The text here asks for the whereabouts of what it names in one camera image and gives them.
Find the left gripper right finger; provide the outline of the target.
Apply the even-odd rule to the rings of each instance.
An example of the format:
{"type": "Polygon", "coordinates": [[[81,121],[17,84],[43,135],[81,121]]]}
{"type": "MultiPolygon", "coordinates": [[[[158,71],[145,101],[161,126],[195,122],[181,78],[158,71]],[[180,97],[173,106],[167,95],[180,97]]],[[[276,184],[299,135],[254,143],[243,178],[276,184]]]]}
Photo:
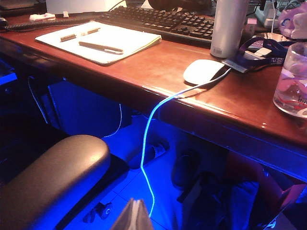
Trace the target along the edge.
{"type": "Polygon", "coordinates": [[[143,200],[136,201],[135,230],[153,230],[146,205],[143,200]]]}

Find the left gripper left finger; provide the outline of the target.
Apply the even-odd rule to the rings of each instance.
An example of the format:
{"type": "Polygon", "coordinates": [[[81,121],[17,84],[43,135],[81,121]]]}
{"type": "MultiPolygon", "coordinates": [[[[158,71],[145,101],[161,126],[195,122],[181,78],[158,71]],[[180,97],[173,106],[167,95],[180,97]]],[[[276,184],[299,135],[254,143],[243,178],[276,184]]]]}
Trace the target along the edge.
{"type": "Polygon", "coordinates": [[[137,201],[133,198],[129,200],[111,230],[136,230],[137,201]]]}

